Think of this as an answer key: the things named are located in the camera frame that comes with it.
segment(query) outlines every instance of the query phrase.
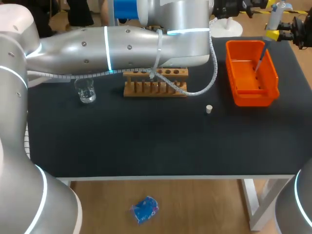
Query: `white pedestal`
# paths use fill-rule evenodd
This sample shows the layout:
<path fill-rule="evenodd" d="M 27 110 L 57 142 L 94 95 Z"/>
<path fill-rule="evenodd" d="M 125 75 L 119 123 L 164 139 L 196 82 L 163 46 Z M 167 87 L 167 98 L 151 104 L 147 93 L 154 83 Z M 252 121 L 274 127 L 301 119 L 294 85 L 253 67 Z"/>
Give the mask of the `white pedestal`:
<path fill-rule="evenodd" d="M 210 26 L 210 31 L 214 38 L 240 37 L 243 34 L 243 27 L 230 17 L 218 19 Z"/>

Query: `wooden test tube rack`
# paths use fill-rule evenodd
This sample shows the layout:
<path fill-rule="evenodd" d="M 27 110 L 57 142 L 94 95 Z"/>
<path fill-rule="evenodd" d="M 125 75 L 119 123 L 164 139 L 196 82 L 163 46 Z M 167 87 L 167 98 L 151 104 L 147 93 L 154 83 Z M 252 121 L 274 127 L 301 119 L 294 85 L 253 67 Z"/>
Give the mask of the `wooden test tube rack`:
<path fill-rule="evenodd" d="M 189 76 L 188 69 L 158 69 L 158 73 L 174 82 L 176 86 L 187 91 L 186 78 Z M 124 72 L 127 78 L 123 91 L 124 97 L 151 97 L 151 98 L 184 98 L 186 95 L 177 92 L 166 82 L 158 79 L 150 81 L 150 74 L 147 72 Z"/>

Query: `table top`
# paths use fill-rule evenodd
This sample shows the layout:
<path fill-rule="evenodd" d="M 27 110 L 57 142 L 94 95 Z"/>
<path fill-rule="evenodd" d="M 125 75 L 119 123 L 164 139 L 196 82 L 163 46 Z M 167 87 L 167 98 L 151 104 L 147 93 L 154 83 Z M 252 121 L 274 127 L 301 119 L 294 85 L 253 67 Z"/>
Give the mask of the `table top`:
<path fill-rule="evenodd" d="M 278 100 L 241 108 L 229 86 L 226 41 L 214 39 L 218 76 L 198 97 L 124 98 L 122 74 L 96 78 L 90 105 L 72 82 L 30 88 L 31 160 L 55 177 L 295 174 L 311 157 L 312 93 L 293 51 L 287 42 L 270 48 Z M 188 90 L 201 90 L 212 60 L 189 74 Z"/>

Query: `table frame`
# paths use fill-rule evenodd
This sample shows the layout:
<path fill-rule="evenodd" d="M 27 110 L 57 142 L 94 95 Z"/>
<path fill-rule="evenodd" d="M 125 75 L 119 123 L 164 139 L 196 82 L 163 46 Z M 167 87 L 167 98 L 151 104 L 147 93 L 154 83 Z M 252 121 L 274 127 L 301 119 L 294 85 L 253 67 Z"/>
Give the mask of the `table frame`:
<path fill-rule="evenodd" d="M 240 179 L 249 215 L 251 231 L 260 231 L 274 215 L 278 194 L 294 175 L 159 175 L 159 176 L 106 176 L 58 178 L 67 186 L 72 181 L 107 180 L 165 180 L 165 179 Z M 254 179 L 267 179 L 260 199 L 254 186 Z"/>

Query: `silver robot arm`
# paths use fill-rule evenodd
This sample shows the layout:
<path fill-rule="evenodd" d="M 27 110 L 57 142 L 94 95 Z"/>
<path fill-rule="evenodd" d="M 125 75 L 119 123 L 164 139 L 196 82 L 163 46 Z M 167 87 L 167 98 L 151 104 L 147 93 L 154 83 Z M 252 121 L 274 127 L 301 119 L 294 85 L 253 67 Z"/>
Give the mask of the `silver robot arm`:
<path fill-rule="evenodd" d="M 84 28 L 41 39 L 27 68 L 56 74 L 85 74 L 130 68 L 198 66 L 209 59 L 212 0 L 139 1 L 140 21 L 167 34 L 133 26 Z"/>
<path fill-rule="evenodd" d="M 27 157 L 25 53 L 39 37 L 31 14 L 0 6 L 0 233 L 78 234 L 82 221 L 76 194 Z"/>

